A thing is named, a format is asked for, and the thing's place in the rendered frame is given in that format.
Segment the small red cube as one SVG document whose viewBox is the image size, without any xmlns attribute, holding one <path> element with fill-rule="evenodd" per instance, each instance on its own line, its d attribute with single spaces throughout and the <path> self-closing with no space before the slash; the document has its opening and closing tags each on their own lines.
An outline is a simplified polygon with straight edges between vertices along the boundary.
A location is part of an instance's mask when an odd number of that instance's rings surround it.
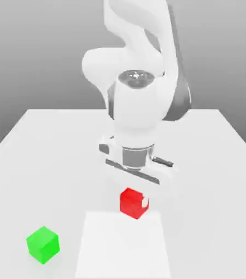
<svg viewBox="0 0 246 279">
<path fill-rule="evenodd" d="M 126 188 L 120 194 L 120 211 L 129 217 L 139 219 L 148 208 L 142 208 L 143 194 L 131 188 Z"/>
</svg>

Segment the small green cube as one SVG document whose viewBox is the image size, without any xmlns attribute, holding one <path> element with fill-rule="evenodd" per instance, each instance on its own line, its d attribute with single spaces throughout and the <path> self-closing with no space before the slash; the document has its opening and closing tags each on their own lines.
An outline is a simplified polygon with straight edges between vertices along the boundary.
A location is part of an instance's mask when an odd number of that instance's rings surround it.
<svg viewBox="0 0 246 279">
<path fill-rule="evenodd" d="M 60 251 L 59 237 L 42 226 L 26 238 L 29 254 L 41 264 L 47 263 Z"/>
</svg>

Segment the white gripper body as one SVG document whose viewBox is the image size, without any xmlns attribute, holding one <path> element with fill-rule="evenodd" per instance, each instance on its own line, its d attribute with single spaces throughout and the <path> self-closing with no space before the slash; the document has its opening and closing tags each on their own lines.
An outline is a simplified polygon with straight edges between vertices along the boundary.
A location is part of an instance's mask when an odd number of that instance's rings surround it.
<svg viewBox="0 0 246 279">
<path fill-rule="evenodd" d="M 140 170 L 128 169 L 119 163 L 105 160 L 107 177 L 119 188 L 130 188 L 146 197 L 174 196 L 178 193 L 178 169 L 157 162 L 146 163 Z"/>
</svg>

